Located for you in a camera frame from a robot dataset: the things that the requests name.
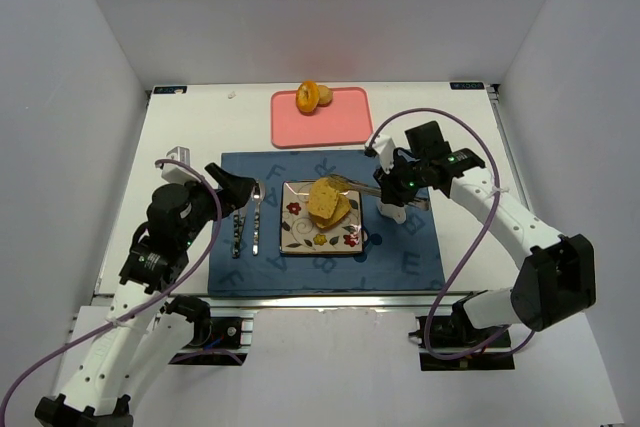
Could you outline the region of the herb bread slice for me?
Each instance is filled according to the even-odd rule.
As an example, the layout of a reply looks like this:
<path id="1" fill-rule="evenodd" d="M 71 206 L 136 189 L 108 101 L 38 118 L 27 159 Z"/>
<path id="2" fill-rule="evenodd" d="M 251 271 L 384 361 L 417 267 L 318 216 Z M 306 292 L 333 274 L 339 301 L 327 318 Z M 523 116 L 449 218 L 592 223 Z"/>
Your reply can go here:
<path id="1" fill-rule="evenodd" d="M 336 208 L 330 218 L 324 219 L 313 214 L 310 215 L 310 218 L 317 228 L 326 230 L 337 225 L 349 214 L 350 211 L 351 204 L 349 199 L 344 194 L 340 194 L 338 196 Z"/>
<path id="2" fill-rule="evenodd" d="M 339 194 L 328 178 L 318 179 L 309 192 L 308 212 L 313 216 L 329 219 L 337 208 Z"/>

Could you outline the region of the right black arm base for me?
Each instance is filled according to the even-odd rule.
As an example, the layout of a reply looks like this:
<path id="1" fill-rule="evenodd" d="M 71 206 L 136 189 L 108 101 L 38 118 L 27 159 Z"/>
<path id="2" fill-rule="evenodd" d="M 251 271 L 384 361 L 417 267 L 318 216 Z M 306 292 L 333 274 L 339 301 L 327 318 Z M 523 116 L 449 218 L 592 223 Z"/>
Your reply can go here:
<path id="1" fill-rule="evenodd" d="M 418 347 L 420 369 L 423 372 L 511 371 L 515 369 L 514 355 L 510 354 L 510 334 L 502 326 L 475 329 L 462 318 L 457 306 L 464 298 L 445 296 L 436 308 L 429 340 L 432 349 L 441 355 L 457 355 L 474 348 L 463 357 L 443 360 L 434 357 L 426 348 L 424 331 L 434 297 L 427 296 L 427 303 L 413 308 L 416 327 L 408 334 L 408 340 Z"/>

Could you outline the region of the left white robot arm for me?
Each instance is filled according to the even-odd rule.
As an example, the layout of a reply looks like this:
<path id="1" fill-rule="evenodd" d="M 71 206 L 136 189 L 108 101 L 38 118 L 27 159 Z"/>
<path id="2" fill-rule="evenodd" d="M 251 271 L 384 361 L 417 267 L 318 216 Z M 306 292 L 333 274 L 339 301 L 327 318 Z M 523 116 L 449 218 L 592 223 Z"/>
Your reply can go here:
<path id="1" fill-rule="evenodd" d="M 119 273 L 103 326 L 87 335 L 89 350 L 61 391 L 35 409 L 44 426 L 130 426 L 133 412 L 173 357 L 211 335 L 208 304 L 196 296 L 169 296 L 196 269 L 188 250 L 208 223 L 216 229 L 251 199 L 255 181 L 205 170 L 211 186 L 187 164 L 157 162 L 157 188 Z"/>

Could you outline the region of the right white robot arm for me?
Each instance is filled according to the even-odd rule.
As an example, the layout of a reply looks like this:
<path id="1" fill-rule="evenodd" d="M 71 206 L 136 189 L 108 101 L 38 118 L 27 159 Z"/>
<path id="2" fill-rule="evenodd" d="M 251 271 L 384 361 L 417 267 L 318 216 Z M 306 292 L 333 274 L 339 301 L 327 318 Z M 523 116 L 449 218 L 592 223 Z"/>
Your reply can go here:
<path id="1" fill-rule="evenodd" d="M 385 135 L 367 142 L 368 154 L 380 161 L 374 178 L 382 203 L 404 207 L 423 188 L 440 191 L 488 224 L 519 269 L 513 286 L 455 303 L 452 320 L 461 333 L 513 324 L 540 332 L 595 304 L 594 248 L 586 237 L 562 234 L 499 189 L 484 159 L 468 148 L 451 149 L 437 122 L 405 136 L 406 150 Z"/>

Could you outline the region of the silver metal tongs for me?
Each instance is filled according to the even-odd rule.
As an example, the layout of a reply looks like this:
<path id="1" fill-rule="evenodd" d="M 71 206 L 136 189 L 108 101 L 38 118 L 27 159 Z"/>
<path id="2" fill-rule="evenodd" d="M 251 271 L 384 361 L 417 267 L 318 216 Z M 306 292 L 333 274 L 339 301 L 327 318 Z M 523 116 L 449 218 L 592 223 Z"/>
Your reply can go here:
<path id="1" fill-rule="evenodd" d="M 375 197 L 379 199 L 383 204 L 387 204 L 387 201 L 383 199 L 383 194 L 380 187 L 369 186 L 367 184 L 353 181 L 338 174 L 331 174 L 327 177 L 327 179 L 329 184 L 336 190 L 356 191 L 360 194 Z M 424 197 L 414 197 L 407 201 L 400 201 L 400 203 L 396 203 L 396 206 L 411 206 L 422 211 L 428 211 L 430 209 L 430 201 Z"/>

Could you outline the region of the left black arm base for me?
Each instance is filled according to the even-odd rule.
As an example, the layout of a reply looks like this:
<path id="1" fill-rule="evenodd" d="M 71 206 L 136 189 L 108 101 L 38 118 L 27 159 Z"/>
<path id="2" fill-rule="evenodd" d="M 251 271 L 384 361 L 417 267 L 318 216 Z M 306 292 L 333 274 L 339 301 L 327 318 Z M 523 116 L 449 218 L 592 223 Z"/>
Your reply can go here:
<path id="1" fill-rule="evenodd" d="M 191 335 L 170 365 L 241 366 L 246 361 L 252 332 L 248 318 L 213 315 L 207 302 L 183 295 L 164 303 L 155 329 L 166 316 Z"/>

